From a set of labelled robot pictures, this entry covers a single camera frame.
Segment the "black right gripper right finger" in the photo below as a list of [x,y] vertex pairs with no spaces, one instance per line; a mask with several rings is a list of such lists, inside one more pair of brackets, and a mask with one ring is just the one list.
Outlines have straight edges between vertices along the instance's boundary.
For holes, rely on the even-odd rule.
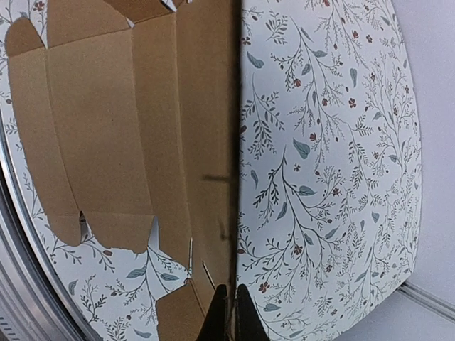
[[237,288],[235,339],[239,341],[269,341],[245,284],[240,284]]

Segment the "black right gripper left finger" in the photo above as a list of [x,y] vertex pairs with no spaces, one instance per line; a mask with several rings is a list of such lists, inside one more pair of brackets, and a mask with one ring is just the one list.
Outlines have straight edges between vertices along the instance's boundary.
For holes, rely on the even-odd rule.
[[228,291],[225,284],[216,287],[196,341],[225,341]]

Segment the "brown cardboard box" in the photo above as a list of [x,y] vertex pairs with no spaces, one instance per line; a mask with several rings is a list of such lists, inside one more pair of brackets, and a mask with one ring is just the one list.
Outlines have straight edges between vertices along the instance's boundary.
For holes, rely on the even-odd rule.
[[239,1],[2,1],[10,98],[52,231],[80,219],[109,249],[149,242],[191,274],[141,309],[160,340],[196,340],[235,291]]

